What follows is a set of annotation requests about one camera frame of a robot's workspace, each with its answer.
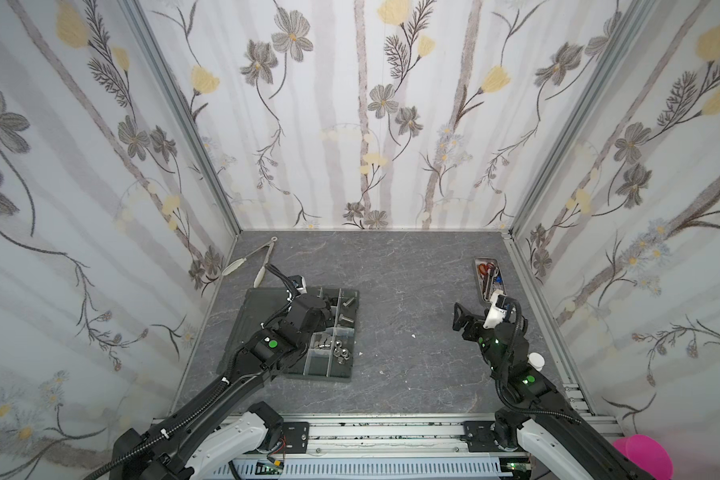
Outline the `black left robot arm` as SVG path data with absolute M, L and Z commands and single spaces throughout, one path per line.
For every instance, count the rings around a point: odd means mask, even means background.
M 190 479 L 199 474 L 198 452 L 239 403 L 304 357 L 313 334 L 332 318 L 327 300 L 295 293 L 252 334 L 201 393 L 143 433 L 133 429 L 115 442 L 109 463 L 90 479 Z

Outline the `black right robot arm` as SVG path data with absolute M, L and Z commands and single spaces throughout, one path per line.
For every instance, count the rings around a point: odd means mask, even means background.
M 528 452 L 560 479 L 650 479 L 532 364 L 520 304 L 502 297 L 498 305 L 500 318 L 491 321 L 455 303 L 452 324 L 464 340 L 478 346 L 503 405 L 494 414 L 496 446 Z

